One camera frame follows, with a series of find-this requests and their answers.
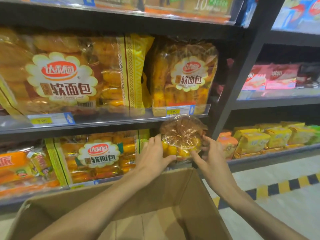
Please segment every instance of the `red logo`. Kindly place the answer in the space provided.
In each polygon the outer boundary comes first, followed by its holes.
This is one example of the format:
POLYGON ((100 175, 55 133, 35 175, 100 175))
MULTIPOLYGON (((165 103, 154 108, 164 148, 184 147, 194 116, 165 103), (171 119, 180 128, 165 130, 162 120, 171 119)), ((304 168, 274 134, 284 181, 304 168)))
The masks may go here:
POLYGON ((201 64, 199 62, 190 61, 182 68, 182 70, 184 73, 188 74, 188 73, 193 73, 199 70, 200 67, 201 67, 201 64))
POLYGON ((13 165, 11 161, 11 156, 0 157, 0 167, 11 166, 13 165))
POLYGON ((106 153, 109 150, 109 146, 107 144, 101 143, 98 145, 94 145, 88 149, 88 153, 91 156, 98 156, 106 153))
POLYGON ((313 16, 320 14, 320 0, 317 0, 310 8, 309 13, 313 16))
POLYGON ((68 61, 54 61, 41 69, 42 74, 51 81, 63 81, 77 74, 77 66, 68 61))

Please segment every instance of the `round bread package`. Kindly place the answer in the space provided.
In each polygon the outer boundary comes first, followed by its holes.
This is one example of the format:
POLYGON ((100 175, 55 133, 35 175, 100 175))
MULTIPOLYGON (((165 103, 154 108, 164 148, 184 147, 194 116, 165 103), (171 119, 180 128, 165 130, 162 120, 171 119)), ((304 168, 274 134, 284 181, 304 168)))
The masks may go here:
POLYGON ((201 150, 202 137, 207 130, 197 117, 187 114, 163 122, 160 127, 163 156, 176 155, 177 162, 190 161, 190 152, 201 150))

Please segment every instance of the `flower-shaped label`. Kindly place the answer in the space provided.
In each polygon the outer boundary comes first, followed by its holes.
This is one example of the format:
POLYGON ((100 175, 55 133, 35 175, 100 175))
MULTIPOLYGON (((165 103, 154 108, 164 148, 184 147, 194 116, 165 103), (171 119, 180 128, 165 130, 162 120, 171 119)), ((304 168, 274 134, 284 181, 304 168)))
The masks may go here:
POLYGON ((197 90, 204 85, 208 77, 208 67, 196 56, 183 58, 171 71, 171 82, 176 88, 185 92, 197 90))
POLYGON ((35 55, 33 64, 26 65, 30 74, 28 82, 35 87, 38 95, 54 102, 76 105, 89 101, 96 95, 94 88, 98 80, 87 65, 81 65, 75 56, 65 56, 59 52, 35 55))
POLYGON ((119 160, 118 146, 111 141, 87 143, 79 149, 78 160, 89 168, 103 168, 119 160))

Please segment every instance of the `yellow and black stripe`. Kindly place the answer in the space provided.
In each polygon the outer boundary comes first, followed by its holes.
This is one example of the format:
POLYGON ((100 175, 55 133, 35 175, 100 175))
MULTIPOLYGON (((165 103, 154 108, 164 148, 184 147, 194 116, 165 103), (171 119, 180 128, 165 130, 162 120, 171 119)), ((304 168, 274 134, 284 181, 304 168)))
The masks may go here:
MULTIPOLYGON (((262 185, 254 189, 246 190, 253 200, 267 198, 273 195, 284 194, 293 190, 297 190, 306 186, 317 184, 320 181, 320 173, 315 173, 299 178, 286 180, 281 183, 262 185)), ((228 204, 220 197, 213 198, 214 204, 218 210, 228 208, 228 204)))

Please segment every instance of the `right hand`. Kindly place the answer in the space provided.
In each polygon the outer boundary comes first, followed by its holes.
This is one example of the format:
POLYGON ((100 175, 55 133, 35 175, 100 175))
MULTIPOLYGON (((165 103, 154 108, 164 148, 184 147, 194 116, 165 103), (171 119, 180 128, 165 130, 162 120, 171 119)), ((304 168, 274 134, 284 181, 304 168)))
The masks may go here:
POLYGON ((195 151, 192 151, 193 160, 202 171, 210 188, 226 202, 229 202, 235 194, 241 192, 241 189, 232 176, 221 144, 210 137, 204 137, 204 144, 206 147, 202 148, 205 151, 202 158, 195 151))

